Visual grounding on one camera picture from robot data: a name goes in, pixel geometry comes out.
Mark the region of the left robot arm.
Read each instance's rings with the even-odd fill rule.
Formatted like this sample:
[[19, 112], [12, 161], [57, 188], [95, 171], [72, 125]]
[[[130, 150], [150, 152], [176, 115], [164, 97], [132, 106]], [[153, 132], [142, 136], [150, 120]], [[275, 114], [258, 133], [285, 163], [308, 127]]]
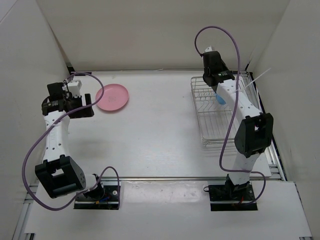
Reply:
[[68, 128], [71, 119], [94, 116], [91, 106], [65, 116], [64, 114], [91, 104], [91, 95], [81, 95], [80, 80], [47, 85], [49, 96], [42, 102], [41, 110], [46, 128], [53, 127], [45, 138], [45, 152], [35, 174], [48, 195], [54, 199], [74, 192], [84, 191], [85, 198], [100, 200], [105, 188], [98, 182], [97, 174], [85, 174], [72, 159], [68, 147]]

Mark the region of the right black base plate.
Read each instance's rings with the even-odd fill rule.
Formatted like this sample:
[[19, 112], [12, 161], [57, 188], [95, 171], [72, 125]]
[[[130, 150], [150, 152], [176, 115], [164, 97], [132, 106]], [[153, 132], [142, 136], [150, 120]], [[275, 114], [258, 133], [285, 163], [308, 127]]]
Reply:
[[240, 192], [230, 193], [226, 186], [207, 185], [203, 188], [209, 194], [211, 212], [242, 212], [257, 211], [257, 203], [250, 203], [255, 199], [254, 190], [251, 184]]

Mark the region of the pink plate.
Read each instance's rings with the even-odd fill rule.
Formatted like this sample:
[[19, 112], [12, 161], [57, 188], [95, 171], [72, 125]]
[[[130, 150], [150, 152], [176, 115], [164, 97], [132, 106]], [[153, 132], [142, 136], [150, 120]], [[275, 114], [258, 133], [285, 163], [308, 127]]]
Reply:
[[103, 111], [118, 111], [129, 101], [128, 90], [123, 85], [117, 83], [108, 84], [99, 89], [95, 95], [95, 100], [101, 96], [103, 90], [103, 96], [96, 104]]

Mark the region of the blue plate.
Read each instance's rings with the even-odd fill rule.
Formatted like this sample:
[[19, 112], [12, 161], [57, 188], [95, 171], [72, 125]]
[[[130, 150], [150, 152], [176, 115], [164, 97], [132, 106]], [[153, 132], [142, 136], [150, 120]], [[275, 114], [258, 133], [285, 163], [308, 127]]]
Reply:
[[219, 96], [218, 94], [216, 94], [215, 97], [216, 97], [217, 102], [220, 105], [225, 105], [226, 104], [225, 100], [221, 96]]

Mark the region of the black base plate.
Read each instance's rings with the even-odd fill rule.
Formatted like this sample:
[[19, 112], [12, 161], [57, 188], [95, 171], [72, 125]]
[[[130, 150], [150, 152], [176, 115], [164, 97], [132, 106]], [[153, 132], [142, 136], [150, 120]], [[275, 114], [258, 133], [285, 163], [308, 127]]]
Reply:
[[250, 203], [255, 199], [254, 190], [251, 184], [240, 192], [230, 193], [226, 186], [207, 185], [203, 188], [209, 194], [211, 212], [242, 212], [257, 211], [257, 203]]
[[103, 190], [97, 196], [91, 197], [87, 193], [78, 196], [73, 208], [75, 210], [119, 210], [120, 190], [116, 181], [102, 181]]

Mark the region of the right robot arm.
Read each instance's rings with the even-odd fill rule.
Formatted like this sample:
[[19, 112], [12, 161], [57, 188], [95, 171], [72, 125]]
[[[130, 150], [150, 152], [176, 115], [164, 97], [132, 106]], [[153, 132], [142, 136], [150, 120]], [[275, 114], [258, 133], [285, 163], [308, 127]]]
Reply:
[[240, 89], [240, 77], [231, 73], [218, 51], [208, 48], [202, 60], [204, 82], [232, 109], [231, 120], [239, 124], [234, 137], [237, 155], [223, 188], [227, 198], [236, 200], [249, 188], [257, 159], [271, 145], [274, 118], [251, 103]]

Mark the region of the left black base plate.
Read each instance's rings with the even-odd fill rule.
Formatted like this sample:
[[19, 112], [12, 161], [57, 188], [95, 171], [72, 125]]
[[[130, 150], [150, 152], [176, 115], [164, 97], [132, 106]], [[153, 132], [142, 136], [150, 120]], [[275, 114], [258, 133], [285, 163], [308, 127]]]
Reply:
[[73, 208], [75, 210], [119, 210], [120, 190], [116, 181], [102, 181], [103, 190], [97, 196], [91, 197], [87, 193], [78, 196]]

